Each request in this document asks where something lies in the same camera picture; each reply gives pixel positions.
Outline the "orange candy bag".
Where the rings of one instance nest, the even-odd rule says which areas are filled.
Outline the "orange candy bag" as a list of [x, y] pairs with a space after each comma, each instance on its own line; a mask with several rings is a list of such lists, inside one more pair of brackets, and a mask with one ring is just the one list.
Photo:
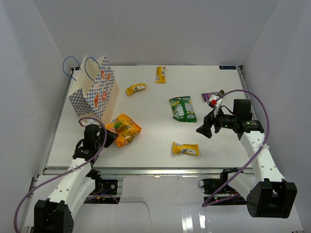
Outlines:
[[116, 145], [121, 148], [128, 145], [141, 132], [141, 127], [135, 123], [128, 115], [122, 113], [113, 121], [106, 125], [106, 129], [117, 133]]

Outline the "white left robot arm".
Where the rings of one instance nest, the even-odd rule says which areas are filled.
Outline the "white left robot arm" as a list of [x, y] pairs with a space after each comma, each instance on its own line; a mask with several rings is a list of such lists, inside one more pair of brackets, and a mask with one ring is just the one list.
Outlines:
[[74, 218], [80, 207], [90, 194], [99, 194], [103, 188], [100, 172], [93, 169], [99, 152], [113, 144], [117, 137], [117, 133], [97, 124], [85, 127], [68, 173], [45, 200], [38, 200], [35, 204], [35, 233], [73, 232]]

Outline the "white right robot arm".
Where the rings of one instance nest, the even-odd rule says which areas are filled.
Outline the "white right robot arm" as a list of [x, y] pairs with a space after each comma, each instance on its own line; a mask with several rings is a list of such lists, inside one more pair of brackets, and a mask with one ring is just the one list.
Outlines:
[[247, 152], [247, 162], [253, 169], [255, 181], [249, 180], [243, 168], [226, 168], [221, 173], [219, 187], [205, 200], [202, 206], [215, 204], [213, 197], [219, 192], [237, 192], [246, 201], [251, 217], [288, 218], [292, 210], [297, 188], [293, 182], [285, 180], [278, 170], [265, 137], [262, 124], [252, 119], [251, 101], [235, 99], [233, 112], [224, 114], [222, 100], [212, 96], [209, 105], [212, 111], [204, 117], [204, 123], [196, 131], [207, 138], [212, 137], [211, 128], [218, 133], [220, 129], [231, 129]]

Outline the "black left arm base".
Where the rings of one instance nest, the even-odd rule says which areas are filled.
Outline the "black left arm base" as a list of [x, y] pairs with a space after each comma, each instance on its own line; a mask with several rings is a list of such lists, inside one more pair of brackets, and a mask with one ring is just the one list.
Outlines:
[[87, 174], [87, 177], [95, 181], [95, 189], [91, 192], [92, 195], [117, 194], [118, 180], [103, 179], [100, 171], [94, 169]]

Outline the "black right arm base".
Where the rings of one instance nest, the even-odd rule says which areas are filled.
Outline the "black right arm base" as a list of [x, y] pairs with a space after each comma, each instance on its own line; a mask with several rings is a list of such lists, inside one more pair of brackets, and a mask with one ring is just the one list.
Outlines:
[[[206, 178], [201, 179], [198, 182], [199, 188], [203, 189], [203, 193], [205, 195], [204, 200], [206, 200], [214, 191], [216, 191], [223, 183], [225, 183], [228, 179], [228, 174], [237, 172], [237, 168], [225, 168], [219, 178]], [[243, 197], [235, 197], [234, 199], [225, 200], [220, 202], [220, 200], [225, 199], [227, 197], [233, 197], [238, 195], [238, 192], [231, 188], [229, 185], [224, 187], [216, 196], [214, 196], [209, 203], [216, 202], [215, 205], [246, 205], [246, 201]]]

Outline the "yellow snack bar wrapper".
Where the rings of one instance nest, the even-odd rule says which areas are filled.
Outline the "yellow snack bar wrapper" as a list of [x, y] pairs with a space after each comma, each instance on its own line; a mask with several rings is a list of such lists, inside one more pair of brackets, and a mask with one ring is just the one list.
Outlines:
[[173, 142], [172, 153], [199, 156], [199, 146], [198, 144], [178, 144]]

